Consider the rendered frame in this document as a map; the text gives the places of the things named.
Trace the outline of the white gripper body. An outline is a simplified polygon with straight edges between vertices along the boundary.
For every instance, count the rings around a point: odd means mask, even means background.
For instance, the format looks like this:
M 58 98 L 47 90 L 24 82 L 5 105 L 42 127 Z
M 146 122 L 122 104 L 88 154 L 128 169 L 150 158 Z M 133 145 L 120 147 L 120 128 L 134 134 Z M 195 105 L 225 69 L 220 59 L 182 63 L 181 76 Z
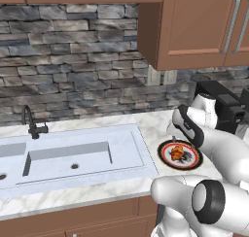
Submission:
M 166 133 L 170 135 L 173 140 L 182 138 L 182 132 L 176 128 L 172 122 L 167 126 Z

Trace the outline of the brown croissant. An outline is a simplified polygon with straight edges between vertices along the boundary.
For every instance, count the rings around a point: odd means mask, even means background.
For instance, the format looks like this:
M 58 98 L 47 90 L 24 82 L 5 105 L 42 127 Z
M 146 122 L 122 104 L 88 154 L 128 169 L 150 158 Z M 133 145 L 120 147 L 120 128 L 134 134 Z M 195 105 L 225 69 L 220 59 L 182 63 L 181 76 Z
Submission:
M 184 151 L 181 145 L 178 145 L 171 150 L 171 159 L 173 161 L 179 160 L 183 155 L 184 155 Z

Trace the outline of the white plate with red rim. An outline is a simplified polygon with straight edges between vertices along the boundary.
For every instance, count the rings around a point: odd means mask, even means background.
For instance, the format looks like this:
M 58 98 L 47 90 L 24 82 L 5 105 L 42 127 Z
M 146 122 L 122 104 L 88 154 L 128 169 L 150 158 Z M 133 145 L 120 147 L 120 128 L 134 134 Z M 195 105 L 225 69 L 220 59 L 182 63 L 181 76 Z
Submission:
M 184 155 L 173 161 L 171 159 L 171 150 L 176 146 L 183 147 Z M 193 147 L 189 142 L 182 140 L 168 140 L 158 146 L 158 156 L 167 166 L 176 170 L 194 170 L 203 162 L 203 155 L 198 148 Z

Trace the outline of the black coffee machine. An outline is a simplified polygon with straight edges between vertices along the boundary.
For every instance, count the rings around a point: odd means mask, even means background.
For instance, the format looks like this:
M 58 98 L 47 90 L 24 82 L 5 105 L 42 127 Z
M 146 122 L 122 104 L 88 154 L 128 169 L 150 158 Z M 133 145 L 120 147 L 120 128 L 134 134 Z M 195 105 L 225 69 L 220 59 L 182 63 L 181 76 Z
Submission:
M 216 99 L 215 112 L 218 117 L 216 128 L 234 134 L 241 123 L 249 119 L 246 104 L 217 81 L 196 84 L 195 95 L 206 93 Z

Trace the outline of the narrow brown drawer front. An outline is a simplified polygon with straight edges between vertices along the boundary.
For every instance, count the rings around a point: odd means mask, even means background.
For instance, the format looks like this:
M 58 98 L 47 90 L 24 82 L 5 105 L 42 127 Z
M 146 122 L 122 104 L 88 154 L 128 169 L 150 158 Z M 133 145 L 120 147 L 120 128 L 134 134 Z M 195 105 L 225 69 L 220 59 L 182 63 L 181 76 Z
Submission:
M 151 195 L 142 196 L 138 199 L 138 216 L 153 215 L 158 211 L 158 204 L 153 200 Z

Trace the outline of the white sink basin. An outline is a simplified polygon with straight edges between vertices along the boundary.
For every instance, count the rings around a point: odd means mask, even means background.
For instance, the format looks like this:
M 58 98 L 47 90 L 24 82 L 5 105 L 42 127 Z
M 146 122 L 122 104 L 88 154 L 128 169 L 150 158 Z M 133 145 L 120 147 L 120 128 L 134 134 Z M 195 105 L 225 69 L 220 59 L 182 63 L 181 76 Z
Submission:
M 135 124 L 0 139 L 0 198 L 157 173 Z

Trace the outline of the brown base cupboard door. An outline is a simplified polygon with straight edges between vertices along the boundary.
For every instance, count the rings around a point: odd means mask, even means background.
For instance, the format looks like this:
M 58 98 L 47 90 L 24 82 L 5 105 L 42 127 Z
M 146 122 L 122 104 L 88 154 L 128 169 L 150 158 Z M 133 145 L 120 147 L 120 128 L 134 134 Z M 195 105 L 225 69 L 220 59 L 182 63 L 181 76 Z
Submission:
M 150 237 L 153 228 L 149 218 L 119 220 L 67 230 L 66 237 Z

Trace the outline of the wide brown drawer front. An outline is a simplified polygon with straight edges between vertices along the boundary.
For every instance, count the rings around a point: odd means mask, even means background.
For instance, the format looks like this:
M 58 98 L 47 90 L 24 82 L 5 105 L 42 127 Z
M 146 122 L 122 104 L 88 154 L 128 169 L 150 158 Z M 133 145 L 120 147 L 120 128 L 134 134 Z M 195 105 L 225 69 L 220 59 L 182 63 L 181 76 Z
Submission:
M 133 198 L 13 220 L 0 220 L 0 237 L 34 235 L 66 230 L 76 225 L 126 219 L 135 217 L 137 209 L 138 199 Z

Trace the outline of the black tap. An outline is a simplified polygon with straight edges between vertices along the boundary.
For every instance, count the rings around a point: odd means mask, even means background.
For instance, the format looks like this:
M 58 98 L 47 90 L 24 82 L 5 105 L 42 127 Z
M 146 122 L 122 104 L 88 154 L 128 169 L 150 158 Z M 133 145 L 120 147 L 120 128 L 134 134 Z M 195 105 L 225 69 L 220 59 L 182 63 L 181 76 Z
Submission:
M 28 133 L 34 140 L 38 139 L 41 133 L 49 132 L 49 128 L 46 124 L 43 126 L 36 125 L 37 120 L 32 117 L 30 108 L 27 105 L 24 105 L 21 110 L 21 123 L 26 125 L 27 121 L 29 121 Z

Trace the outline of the white wall socket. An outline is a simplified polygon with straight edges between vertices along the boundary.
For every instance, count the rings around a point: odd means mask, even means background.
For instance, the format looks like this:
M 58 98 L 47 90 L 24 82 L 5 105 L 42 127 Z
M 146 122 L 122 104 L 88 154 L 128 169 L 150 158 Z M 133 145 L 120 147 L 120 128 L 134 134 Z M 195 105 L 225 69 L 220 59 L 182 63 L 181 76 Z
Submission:
M 168 70 L 164 72 L 163 83 L 165 85 L 174 85 L 177 80 L 177 71 L 176 70 Z
M 149 66 L 147 86 L 151 85 L 160 85 L 160 72 L 155 70 L 152 66 Z

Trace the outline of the brown wall cupboard side panel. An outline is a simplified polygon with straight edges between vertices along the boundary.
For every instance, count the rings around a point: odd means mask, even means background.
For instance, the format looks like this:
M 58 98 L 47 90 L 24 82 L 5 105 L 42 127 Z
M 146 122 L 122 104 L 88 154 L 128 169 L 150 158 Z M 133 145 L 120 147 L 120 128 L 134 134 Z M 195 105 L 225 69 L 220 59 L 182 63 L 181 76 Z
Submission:
M 150 65 L 158 67 L 162 3 L 140 3 L 138 6 L 137 49 Z

